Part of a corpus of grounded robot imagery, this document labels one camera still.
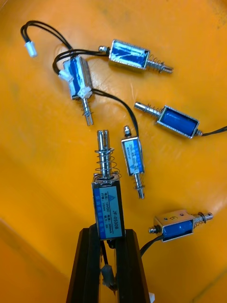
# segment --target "orange surface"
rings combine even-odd
[[[87,127],[66,83],[52,71],[63,46],[30,28],[38,51],[32,59],[19,32],[39,19],[75,48],[97,49],[118,38],[150,49],[175,68],[172,75],[138,74],[90,58],[94,87],[131,107],[135,100],[168,104],[209,132],[227,124],[227,2],[8,0],[0,7],[0,302],[65,302],[79,231],[94,223],[90,183],[98,129],[110,131],[125,226],[136,231],[140,246],[152,239],[147,230],[156,214],[185,208],[215,215],[193,236],[156,243],[144,255],[156,302],[227,302],[226,134],[187,140],[134,111],[146,168],[146,198],[139,200],[121,150],[123,127],[131,125],[127,112],[93,97],[94,126]],[[108,289],[102,302],[114,302]]]

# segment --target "white plastic plug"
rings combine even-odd
[[[37,51],[35,49],[35,44],[32,41],[26,42],[25,47],[30,55],[30,57],[34,58],[37,56]]]
[[[68,83],[73,81],[72,75],[69,74],[68,72],[64,71],[64,70],[60,70],[58,76],[59,76],[59,78],[61,78],[62,80],[67,81]]]
[[[92,95],[92,90],[89,86],[83,87],[77,94],[81,99],[88,99]]]

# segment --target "black wire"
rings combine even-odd
[[[27,34],[27,28],[29,26],[39,27],[39,28],[49,32],[50,34],[57,37],[68,49],[72,49],[72,46],[69,44],[69,42],[66,40],[66,38],[57,29],[50,26],[49,24],[46,24],[44,22],[37,21],[37,20],[30,20],[21,27],[20,32],[21,32],[21,35],[22,35],[23,39],[25,40],[25,42],[30,42],[31,41],[28,34]]]
[[[92,55],[92,56],[100,56],[100,57],[108,57],[107,53],[101,53],[98,51],[90,51],[87,49],[72,49],[63,53],[60,53],[57,55],[53,61],[52,67],[55,73],[58,75],[60,72],[60,69],[57,66],[57,62],[66,58],[76,57],[78,55]]]
[[[211,134],[219,134],[219,133],[226,132],[226,131],[227,131],[227,126],[224,126],[224,127],[220,128],[220,129],[217,129],[216,131],[202,134],[202,136],[204,137],[204,136],[209,136]]]
[[[102,90],[99,90],[99,89],[92,89],[93,93],[96,94],[96,95],[99,95],[99,96],[102,96],[102,97],[107,97],[107,98],[111,98],[111,99],[114,99],[118,102],[120,102],[122,105],[124,105],[124,107],[127,109],[127,111],[129,112],[129,115],[131,117],[131,120],[133,122],[133,125],[135,127],[135,130],[136,130],[136,135],[139,136],[139,127],[138,127],[138,123],[137,123],[137,120],[136,120],[136,117],[134,115],[134,112],[130,109],[130,107],[128,106],[128,104],[126,104],[124,101],[122,101],[121,99],[117,98],[116,96],[114,95],[111,95],[111,94],[108,94]]]
[[[60,39],[60,40],[66,45],[67,48],[72,49],[72,46],[69,44],[69,42],[65,39],[65,37],[64,37],[57,29],[55,29],[54,27],[50,26],[49,24],[46,24],[46,23],[44,23],[44,22],[37,21],[37,20],[30,20],[30,21],[28,21],[28,22],[24,25],[24,35],[25,35],[25,37],[26,37],[29,41],[30,41],[30,38],[29,38],[29,36],[28,36],[28,34],[27,34],[27,28],[28,28],[28,26],[37,26],[37,24],[41,24],[41,25],[43,25],[43,26],[45,26],[45,27],[47,27],[47,28],[53,30],[53,31],[58,35],[58,36],[57,36],[58,39]],[[47,30],[47,31],[50,32],[50,33],[53,33],[52,31],[48,30],[47,28],[45,28],[45,27],[43,27],[43,26],[41,26],[41,25],[39,25],[40,28],[42,28],[43,30]]]
[[[155,242],[157,242],[157,241],[160,241],[160,240],[162,240],[163,238],[164,238],[164,236],[161,235],[161,236],[158,236],[158,237],[154,238],[153,240],[147,242],[147,243],[141,248],[141,250],[140,250],[140,255],[141,255],[141,257],[143,256],[143,254],[148,250],[148,248],[149,248],[153,243],[155,243]]]
[[[104,241],[100,241],[100,244],[101,244],[101,249],[102,249],[102,253],[103,253],[104,263],[108,264],[108,259],[107,259],[106,249],[105,249],[105,243],[104,243]]]

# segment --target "printed label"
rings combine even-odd
[[[143,172],[142,161],[137,140],[124,142],[126,158],[129,165],[130,174]]]
[[[94,188],[94,199],[100,238],[122,237],[116,186]]]

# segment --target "rectangular metal housing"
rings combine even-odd
[[[160,234],[164,235],[163,242],[181,238],[193,234],[194,216],[187,213],[186,210],[177,210],[175,212],[162,214],[154,218],[154,225],[160,226]],[[167,227],[175,225],[178,234],[168,234]]]
[[[144,173],[143,155],[138,137],[122,139],[122,149],[129,176]]]
[[[150,51],[120,40],[113,40],[109,60],[119,65],[145,70]]]
[[[98,235],[101,240],[125,236],[120,179],[113,173],[110,180],[94,175],[92,182],[93,201]]]
[[[157,123],[191,139],[194,137],[200,122],[189,115],[165,105]]]
[[[71,58],[63,63],[64,69],[73,77],[69,83],[71,99],[80,99],[78,92],[86,87],[92,88],[88,63],[81,56]]]

